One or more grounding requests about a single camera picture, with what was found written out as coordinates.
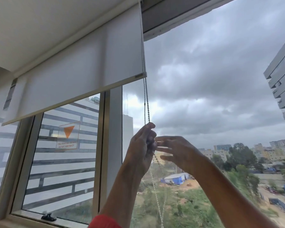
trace sky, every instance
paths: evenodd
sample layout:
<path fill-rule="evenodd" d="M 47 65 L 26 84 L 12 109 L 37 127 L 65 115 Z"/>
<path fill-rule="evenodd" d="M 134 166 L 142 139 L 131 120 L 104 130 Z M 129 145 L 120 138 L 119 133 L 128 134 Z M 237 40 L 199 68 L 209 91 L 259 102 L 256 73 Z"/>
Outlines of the sky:
<path fill-rule="evenodd" d="M 263 72 L 285 43 L 285 0 L 234 0 L 144 44 L 158 135 L 197 148 L 285 139 Z M 123 113 L 144 125 L 143 82 L 123 86 Z"/>

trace forearm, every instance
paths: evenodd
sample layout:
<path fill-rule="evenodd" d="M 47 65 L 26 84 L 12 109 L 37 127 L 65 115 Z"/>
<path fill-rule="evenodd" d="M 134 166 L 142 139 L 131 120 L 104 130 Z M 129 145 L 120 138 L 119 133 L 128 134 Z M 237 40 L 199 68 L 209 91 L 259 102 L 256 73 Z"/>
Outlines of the forearm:
<path fill-rule="evenodd" d="M 123 165 L 99 214 L 113 218 L 122 228 L 129 227 L 140 181 L 135 170 Z"/>
<path fill-rule="evenodd" d="M 277 227 L 207 157 L 196 152 L 191 171 L 226 228 Z"/>

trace person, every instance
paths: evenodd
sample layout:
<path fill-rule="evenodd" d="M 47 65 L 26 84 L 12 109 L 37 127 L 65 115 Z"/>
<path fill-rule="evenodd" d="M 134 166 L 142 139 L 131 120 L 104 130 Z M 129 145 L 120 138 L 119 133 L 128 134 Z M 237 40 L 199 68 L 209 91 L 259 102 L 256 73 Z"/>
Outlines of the person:
<path fill-rule="evenodd" d="M 155 150 L 194 176 L 216 209 L 225 228 L 278 228 L 262 214 L 224 174 L 185 138 L 159 136 L 150 122 L 130 141 L 125 160 L 116 176 L 106 203 L 88 228 L 128 228 L 137 190 L 148 171 Z"/>

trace person's right hand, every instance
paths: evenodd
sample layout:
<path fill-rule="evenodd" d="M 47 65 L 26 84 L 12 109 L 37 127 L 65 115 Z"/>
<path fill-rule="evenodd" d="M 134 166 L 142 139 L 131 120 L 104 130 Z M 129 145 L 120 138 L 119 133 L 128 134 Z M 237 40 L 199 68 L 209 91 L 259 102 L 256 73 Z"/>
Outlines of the person's right hand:
<path fill-rule="evenodd" d="M 161 155 L 162 160 L 171 161 L 183 171 L 193 174 L 194 159 L 203 156 L 195 146 L 181 136 L 160 136 L 154 140 L 157 142 L 157 151 L 172 154 Z"/>

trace orange triangle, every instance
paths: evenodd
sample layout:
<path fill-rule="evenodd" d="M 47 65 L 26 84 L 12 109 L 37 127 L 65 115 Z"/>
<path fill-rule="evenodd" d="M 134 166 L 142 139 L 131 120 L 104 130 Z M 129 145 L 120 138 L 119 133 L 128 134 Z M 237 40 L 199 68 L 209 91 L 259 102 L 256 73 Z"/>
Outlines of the orange triangle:
<path fill-rule="evenodd" d="M 69 138 L 75 126 L 64 127 L 64 133 L 66 134 L 66 138 Z"/>

